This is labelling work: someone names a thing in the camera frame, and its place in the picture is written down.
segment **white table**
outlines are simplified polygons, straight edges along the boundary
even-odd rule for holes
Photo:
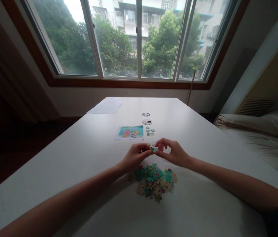
[[[114,115],[86,114],[0,185],[0,229],[37,204],[119,162],[132,143],[114,141],[119,126],[153,121],[154,136],[185,151],[278,188],[278,172],[176,98],[119,98]],[[261,216],[211,180],[152,155],[144,165],[171,168],[178,177],[160,204],[136,194],[120,178],[74,216],[57,236],[265,236]]]

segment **sheet of paper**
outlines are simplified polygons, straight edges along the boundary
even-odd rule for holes
[[[122,103],[122,100],[104,100],[88,111],[87,114],[115,114]]]
[[[114,140],[142,140],[143,125],[119,127]]]
[[[108,100],[108,101],[116,101],[116,100],[118,100],[118,98],[112,97],[112,98],[108,98],[107,100]]]

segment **white sofa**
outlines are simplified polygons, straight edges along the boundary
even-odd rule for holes
[[[214,124],[278,171],[278,111],[261,117],[222,114]]]

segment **air conditioner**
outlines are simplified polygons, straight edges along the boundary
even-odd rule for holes
[[[278,102],[278,22],[268,33],[220,114],[262,116]]]

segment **puzzle box picture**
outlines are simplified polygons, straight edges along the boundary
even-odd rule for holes
[[[143,125],[119,127],[115,140],[142,140]]]

